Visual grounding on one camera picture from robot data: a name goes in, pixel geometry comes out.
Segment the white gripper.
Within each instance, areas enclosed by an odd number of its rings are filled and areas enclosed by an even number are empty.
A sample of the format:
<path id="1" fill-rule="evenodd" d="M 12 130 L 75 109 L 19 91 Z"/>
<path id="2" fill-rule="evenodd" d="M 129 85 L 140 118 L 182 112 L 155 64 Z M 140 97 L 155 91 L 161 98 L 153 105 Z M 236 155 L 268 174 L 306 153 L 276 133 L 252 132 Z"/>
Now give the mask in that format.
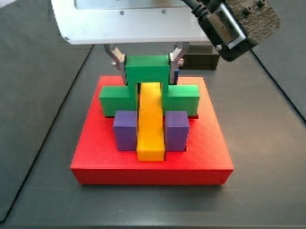
<path id="1" fill-rule="evenodd" d="M 51 6 L 61 36 L 72 45 L 105 44 L 123 84 L 125 55 L 115 44 L 178 42 L 168 54 L 170 83 L 175 84 L 188 42 L 208 40 L 182 0 L 51 0 Z"/>

